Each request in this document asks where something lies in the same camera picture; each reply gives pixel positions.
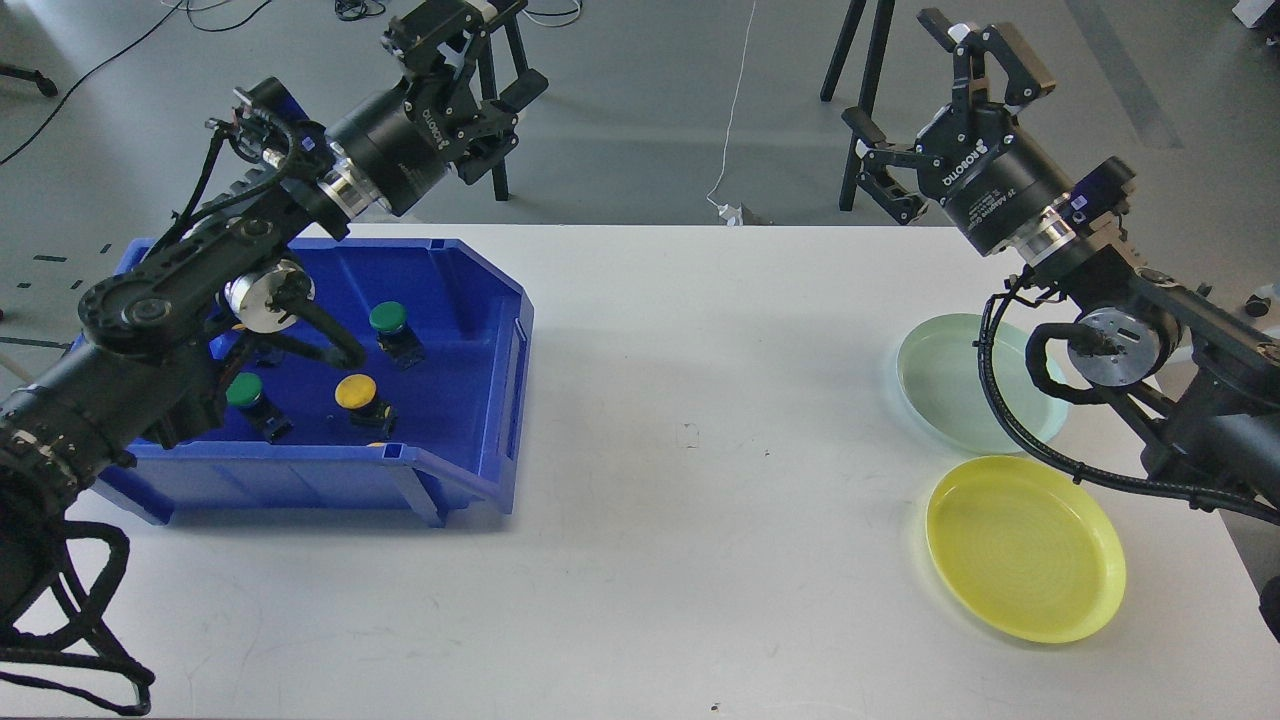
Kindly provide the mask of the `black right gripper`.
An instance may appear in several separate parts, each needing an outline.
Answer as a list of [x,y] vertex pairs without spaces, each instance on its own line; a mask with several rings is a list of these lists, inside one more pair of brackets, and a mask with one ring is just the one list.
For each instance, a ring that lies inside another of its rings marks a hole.
[[[950,104],[916,137],[918,149],[937,158],[920,170],[918,184],[979,255],[989,256],[1073,186],[1009,110],[1052,94],[1057,82],[1011,23],[952,22],[938,8],[919,10],[918,22],[952,58]],[[998,104],[989,88],[988,60],[1005,77]],[[851,132],[842,210],[851,211],[861,191],[900,225],[916,220],[925,200],[908,191],[890,169],[918,169],[922,155],[891,143],[863,108],[845,109],[842,120]]]

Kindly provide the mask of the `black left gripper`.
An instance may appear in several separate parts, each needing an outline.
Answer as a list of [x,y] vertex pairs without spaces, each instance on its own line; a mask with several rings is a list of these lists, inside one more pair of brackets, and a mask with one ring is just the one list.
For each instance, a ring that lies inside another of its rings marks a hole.
[[[381,46],[404,68],[403,79],[361,102],[329,137],[392,215],[408,213],[447,172],[475,184],[515,150],[520,113],[549,87],[543,73],[527,69],[518,28],[526,5],[424,1],[390,18]],[[476,99],[470,77],[493,68],[498,31],[518,77],[495,97]]]

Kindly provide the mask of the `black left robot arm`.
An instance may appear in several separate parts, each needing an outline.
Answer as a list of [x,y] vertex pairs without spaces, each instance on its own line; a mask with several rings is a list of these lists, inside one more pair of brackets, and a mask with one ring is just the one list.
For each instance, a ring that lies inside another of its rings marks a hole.
[[424,1],[393,17],[383,47],[399,81],[333,127],[269,77],[212,118],[186,208],[142,258],[78,304],[83,343],[3,401],[3,661],[123,676],[128,705],[38,676],[109,712],[151,710],[155,675],[104,614],[129,557],[124,532],[68,509],[129,447],[164,448],[223,424],[241,368],[260,345],[353,370],[365,348],[314,300],[291,242],[319,224],[343,240],[374,204],[401,217],[442,177],[500,169],[521,111],[547,90],[518,37],[522,1]]

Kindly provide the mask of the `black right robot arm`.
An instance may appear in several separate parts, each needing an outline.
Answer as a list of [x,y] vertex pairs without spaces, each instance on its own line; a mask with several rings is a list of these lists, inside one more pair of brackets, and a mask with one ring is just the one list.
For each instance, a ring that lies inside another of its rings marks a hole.
[[[838,205],[858,191],[899,224],[936,202],[982,255],[1006,249],[1024,268],[993,293],[975,338],[980,389],[1001,429],[1075,483],[1277,523],[1277,341],[1147,266],[1126,241],[1133,170],[1110,158],[1069,179],[1021,128],[1019,113],[1056,82],[1018,28],[955,23],[927,8],[918,22],[950,55],[950,99],[908,143],[872,119],[893,4],[879,1]],[[1037,439],[995,374],[995,338],[1011,302],[1073,301],[1073,322],[1033,329],[1033,386],[1052,398],[1110,406],[1142,439],[1143,477],[1120,475]]]

